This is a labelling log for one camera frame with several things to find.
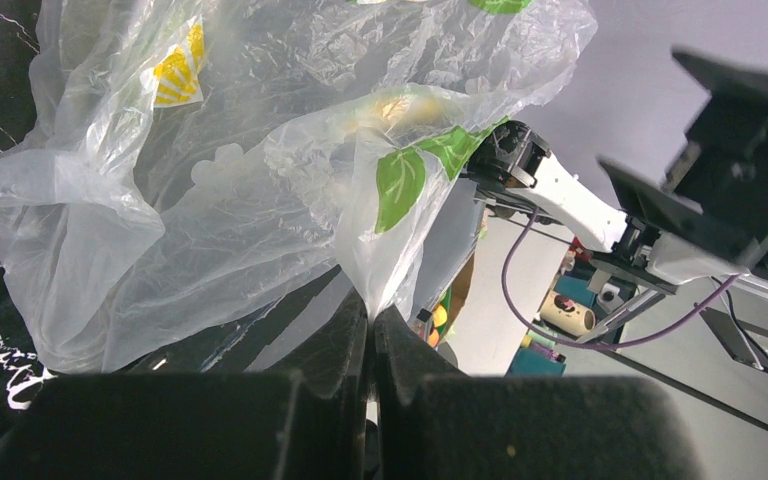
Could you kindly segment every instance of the yellow object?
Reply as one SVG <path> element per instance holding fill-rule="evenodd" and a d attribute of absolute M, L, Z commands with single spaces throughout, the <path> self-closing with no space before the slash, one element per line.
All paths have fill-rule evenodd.
<path fill-rule="evenodd" d="M 424 92 L 381 94 L 374 102 L 354 112 L 347 119 L 346 133 L 371 127 L 385 132 L 414 125 L 433 125 L 443 118 L 443 103 L 440 99 Z"/>
<path fill-rule="evenodd" d="M 549 292 L 546 296 L 540 307 L 540 318 L 576 337 L 584 335 L 596 325 L 596 316 L 592 310 L 556 292 Z"/>
<path fill-rule="evenodd" d="M 440 334 L 437 330 L 431 330 L 431 335 L 428 336 L 428 344 L 432 347 L 436 347 L 440 343 Z"/>
<path fill-rule="evenodd" d="M 154 68 L 157 77 L 158 107 L 174 107 L 204 99 L 198 83 L 198 73 L 204 66 L 204 30 L 195 23 L 187 33 L 185 45 L 176 45 L 171 53 Z"/>
<path fill-rule="evenodd" d="M 434 313 L 431 314 L 431 320 L 434 322 L 434 328 L 440 328 L 446 324 L 449 320 L 449 314 L 446 313 L 446 309 L 443 305 L 437 305 L 434 309 Z"/>

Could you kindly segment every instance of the transparent plastic bag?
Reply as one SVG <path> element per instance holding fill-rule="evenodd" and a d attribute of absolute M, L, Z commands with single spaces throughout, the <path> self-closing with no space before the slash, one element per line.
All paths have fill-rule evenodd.
<path fill-rule="evenodd" d="M 115 370 L 338 262 L 370 315 L 409 305 L 471 149 L 594 31 L 583 0 L 44 0 L 37 125 L 0 155 L 40 359 Z"/>

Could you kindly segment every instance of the small cylinder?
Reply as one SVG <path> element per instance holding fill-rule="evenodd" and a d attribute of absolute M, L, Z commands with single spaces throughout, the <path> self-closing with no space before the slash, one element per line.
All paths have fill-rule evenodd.
<path fill-rule="evenodd" d="M 553 338 L 558 336 L 557 333 L 551 330 L 547 330 L 545 328 L 541 330 L 541 333 L 542 332 L 546 332 L 547 334 L 549 334 L 549 336 Z M 540 333 L 535 332 L 534 330 L 529 330 L 528 332 L 526 332 L 525 336 L 530 338 L 533 343 L 539 343 L 540 345 L 543 345 L 546 348 L 555 348 L 554 340 L 546 338 Z"/>
<path fill-rule="evenodd" d="M 576 337 L 589 332 L 596 324 L 592 310 L 555 292 L 546 296 L 540 318 Z"/>

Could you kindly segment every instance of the white wall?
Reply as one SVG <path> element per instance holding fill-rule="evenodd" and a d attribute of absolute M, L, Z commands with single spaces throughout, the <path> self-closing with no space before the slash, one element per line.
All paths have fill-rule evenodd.
<path fill-rule="evenodd" d="M 475 250 L 466 304 L 445 337 L 458 357 L 458 368 L 469 375 L 504 375 L 527 331 L 508 309 L 501 287 L 502 264 L 522 228 L 496 218 L 489 219 L 488 227 Z M 535 228 L 572 240 L 569 230 L 559 225 Z M 508 286 L 525 315 L 540 309 L 566 251 L 566 244 L 536 233 L 520 245 L 511 262 Z"/>
<path fill-rule="evenodd" d="M 707 92 L 670 56 L 680 44 L 768 67 L 768 0 L 591 0 L 599 30 L 572 81 L 544 107 L 517 118 L 561 163 L 614 201 L 598 154 L 660 181 L 684 145 Z"/>

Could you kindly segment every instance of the metal rod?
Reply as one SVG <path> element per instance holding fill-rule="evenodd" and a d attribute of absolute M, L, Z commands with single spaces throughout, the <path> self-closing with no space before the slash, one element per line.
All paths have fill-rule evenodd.
<path fill-rule="evenodd" d="M 578 340 L 576 341 L 578 343 L 587 343 L 596 340 L 602 335 L 610 333 L 630 322 L 635 317 L 645 312 L 653 305 L 656 305 L 664 298 L 666 298 L 666 295 L 661 292 L 651 289 L 646 290 L 640 295 L 637 295 L 620 305 L 616 310 L 613 311 L 613 313 L 596 324 L 596 326 L 593 327 L 593 330 L 590 330 L 586 334 L 578 337 Z"/>

